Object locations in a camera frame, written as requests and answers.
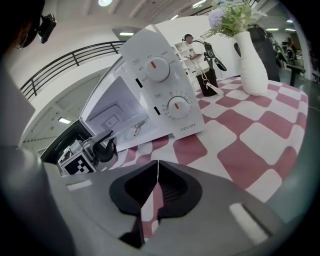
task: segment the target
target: person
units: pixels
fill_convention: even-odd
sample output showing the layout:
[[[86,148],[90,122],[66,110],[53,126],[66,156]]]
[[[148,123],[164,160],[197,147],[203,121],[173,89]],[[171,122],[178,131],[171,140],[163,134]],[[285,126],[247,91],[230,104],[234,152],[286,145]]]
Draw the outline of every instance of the person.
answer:
[[[200,64],[205,62],[206,60],[206,48],[204,46],[204,44],[202,43],[201,40],[198,39],[194,39],[194,37],[191,34],[186,34],[184,36],[184,40],[186,41],[187,44],[192,45],[194,54],[190,57],[190,60],[194,60],[196,61],[196,64]],[[216,72],[214,70],[214,66],[213,66],[213,60],[212,59],[208,59],[208,67],[203,70],[204,72],[209,71],[209,69],[211,70],[213,76],[216,78]]]
[[[35,27],[40,24],[44,5],[45,0],[20,1],[19,4],[5,1],[0,15],[0,205],[5,220],[2,231],[6,236],[1,248],[3,255],[75,255],[72,246],[65,246],[66,241],[72,241],[72,235],[52,192],[41,189],[41,193],[37,193],[38,188],[46,188],[48,184],[41,161],[34,153],[19,147],[35,109],[4,65],[5,55],[27,47],[37,38]]]
[[[191,34],[186,34],[184,36],[184,41],[186,41],[187,44],[192,45],[194,54],[191,55],[189,58],[195,65],[195,70],[197,73],[196,78],[199,82],[203,95],[206,97],[215,95],[216,92],[214,92],[214,90],[207,88],[206,82],[204,81],[204,77],[200,71],[201,68],[203,70],[203,73],[206,75],[207,79],[210,81],[210,84],[212,84],[215,87],[218,87],[217,76],[213,66],[213,59],[206,58],[207,51],[203,41],[194,39],[194,37]]]
[[[290,65],[296,66],[296,60],[297,60],[297,48],[292,43],[292,39],[290,37],[287,38],[287,48],[286,48],[286,54],[288,58],[288,62]]]
[[[288,40],[287,46],[290,47],[290,48],[292,49],[294,55],[296,55],[296,54],[297,54],[297,48],[296,48],[296,47],[294,46],[294,44],[292,43],[291,37],[288,37],[287,40]]]

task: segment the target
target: table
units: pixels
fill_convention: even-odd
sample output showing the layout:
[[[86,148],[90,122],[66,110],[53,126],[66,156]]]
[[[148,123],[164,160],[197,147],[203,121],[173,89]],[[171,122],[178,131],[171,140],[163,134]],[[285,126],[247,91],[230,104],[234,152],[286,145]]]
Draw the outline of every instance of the table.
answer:
[[[240,77],[221,80],[218,86],[224,96],[195,92],[204,131],[178,140],[168,135],[122,151],[112,168],[151,160],[179,163],[232,180],[266,202],[294,167],[305,134],[308,97],[271,80],[263,96],[246,94]],[[157,185],[141,209],[145,237],[157,228],[162,205]]]

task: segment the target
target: white vase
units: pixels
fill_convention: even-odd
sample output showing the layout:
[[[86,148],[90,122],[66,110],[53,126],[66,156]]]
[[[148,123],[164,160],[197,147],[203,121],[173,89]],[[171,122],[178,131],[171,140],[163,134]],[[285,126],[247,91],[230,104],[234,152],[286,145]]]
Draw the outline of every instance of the white vase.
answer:
[[[241,32],[236,34],[234,39],[241,52],[240,71],[243,89],[249,95],[263,95],[268,89],[268,75],[265,65],[254,48],[250,33]]]

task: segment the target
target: ceiling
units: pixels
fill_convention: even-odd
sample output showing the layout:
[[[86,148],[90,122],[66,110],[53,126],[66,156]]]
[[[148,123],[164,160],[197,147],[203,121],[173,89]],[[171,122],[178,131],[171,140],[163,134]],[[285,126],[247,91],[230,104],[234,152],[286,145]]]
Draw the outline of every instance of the ceiling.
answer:
[[[51,103],[48,111],[26,136],[22,147],[41,151],[78,120],[89,96],[105,72],[106,70],[102,70],[97,76],[84,80],[77,88]],[[70,124],[60,122],[59,118],[69,120]]]
[[[138,33],[140,30],[142,30],[141,27],[134,27],[134,26],[118,26],[117,28],[113,28],[112,32],[115,34],[115,36],[119,39],[119,41],[127,41],[130,36],[128,35],[120,35],[121,32],[130,32],[130,33]]]
[[[110,5],[102,7],[98,0],[47,1],[50,2],[50,11],[55,13],[58,21],[104,14],[138,19],[148,24],[164,22],[175,15],[190,16],[212,4],[212,0],[206,0],[200,7],[192,8],[200,0],[113,0]]]
[[[294,28],[294,25],[292,23],[287,22],[287,20],[289,19],[289,14],[287,9],[282,4],[276,5],[266,14],[267,17],[263,16],[257,22],[258,25],[262,28],[278,28],[279,31],[285,31],[286,28]]]

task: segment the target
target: blue flower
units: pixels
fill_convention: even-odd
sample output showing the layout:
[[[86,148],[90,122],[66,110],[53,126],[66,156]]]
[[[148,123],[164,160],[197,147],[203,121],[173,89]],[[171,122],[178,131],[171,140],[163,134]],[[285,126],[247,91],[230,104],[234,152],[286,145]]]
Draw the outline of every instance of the blue flower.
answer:
[[[214,9],[208,16],[210,27],[217,28],[222,24],[222,18],[224,16],[224,11],[220,8]]]

